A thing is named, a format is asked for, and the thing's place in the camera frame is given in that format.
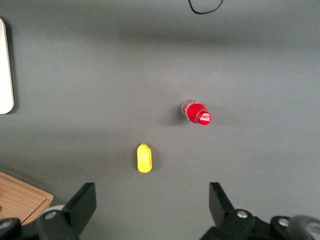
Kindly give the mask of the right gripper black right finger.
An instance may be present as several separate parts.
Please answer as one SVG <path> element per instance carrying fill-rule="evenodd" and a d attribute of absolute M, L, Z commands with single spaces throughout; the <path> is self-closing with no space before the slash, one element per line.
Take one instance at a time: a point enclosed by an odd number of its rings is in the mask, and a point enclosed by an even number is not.
<path fill-rule="evenodd" d="M 233 207 L 218 182 L 209 184 L 209 210 L 214 226 L 202 240 L 270 240 L 270 225 L 244 209 Z"/>

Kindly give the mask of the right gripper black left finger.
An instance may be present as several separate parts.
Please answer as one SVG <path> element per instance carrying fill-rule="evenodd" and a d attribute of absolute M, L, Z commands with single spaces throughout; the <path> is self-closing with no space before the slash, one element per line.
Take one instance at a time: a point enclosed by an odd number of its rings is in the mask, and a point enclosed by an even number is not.
<path fill-rule="evenodd" d="M 85 183 L 62 207 L 44 212 L 36 220 L 40 240 L 78 240 L 97 208 L 96 185 Z"/>

